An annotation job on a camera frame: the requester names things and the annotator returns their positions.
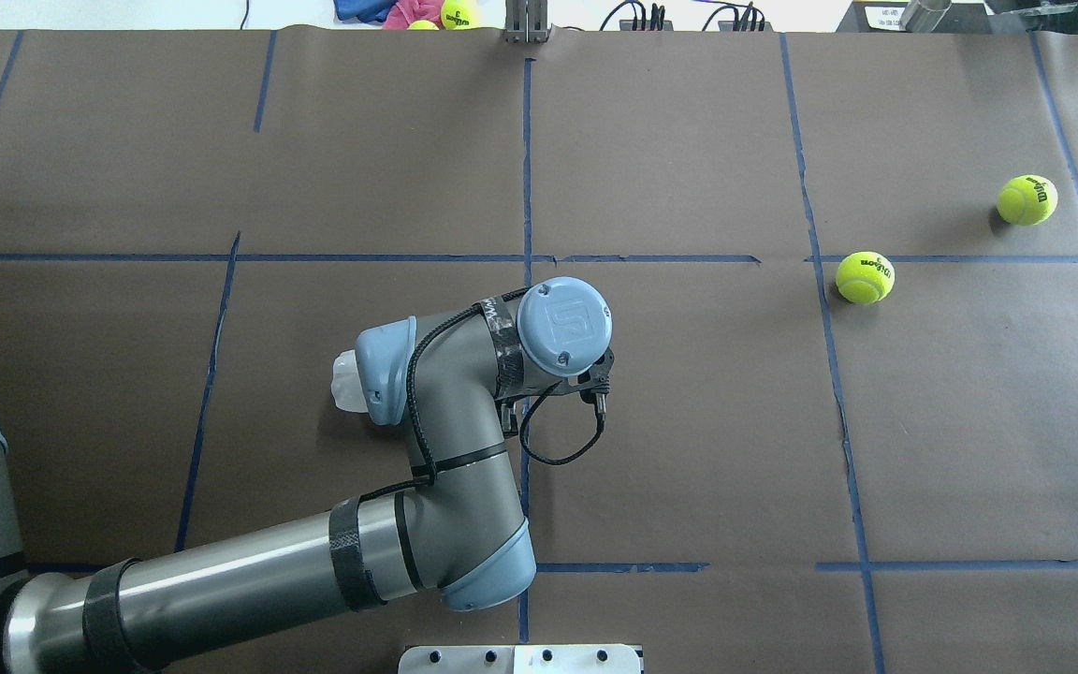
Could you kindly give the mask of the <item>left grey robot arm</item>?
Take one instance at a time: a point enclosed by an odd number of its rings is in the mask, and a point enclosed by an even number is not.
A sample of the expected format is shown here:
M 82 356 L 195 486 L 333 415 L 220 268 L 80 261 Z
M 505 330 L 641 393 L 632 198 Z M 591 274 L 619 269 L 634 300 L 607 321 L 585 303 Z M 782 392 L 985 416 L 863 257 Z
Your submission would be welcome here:
M 0 430 L 0 673 L 155 673 L 428 590 L 454 611 L 517 597 L 536 561 L 506 449 L 531 419 L 514 405 L 580 394 L 602 432 L 612 332 L 573 277 L 368 329 L 335 359 L 333 398 L 406 436 L 407 481 L 85 579 L 27 572 Z

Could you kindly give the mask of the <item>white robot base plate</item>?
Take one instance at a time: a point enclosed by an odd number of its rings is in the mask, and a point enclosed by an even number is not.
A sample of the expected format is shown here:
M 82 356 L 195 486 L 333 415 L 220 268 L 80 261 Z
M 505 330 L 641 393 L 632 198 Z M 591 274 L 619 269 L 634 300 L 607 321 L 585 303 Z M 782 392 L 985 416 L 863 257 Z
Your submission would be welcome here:
M 423 645 L 398 673 L 645 673 L 641 647 L 623 643 Z

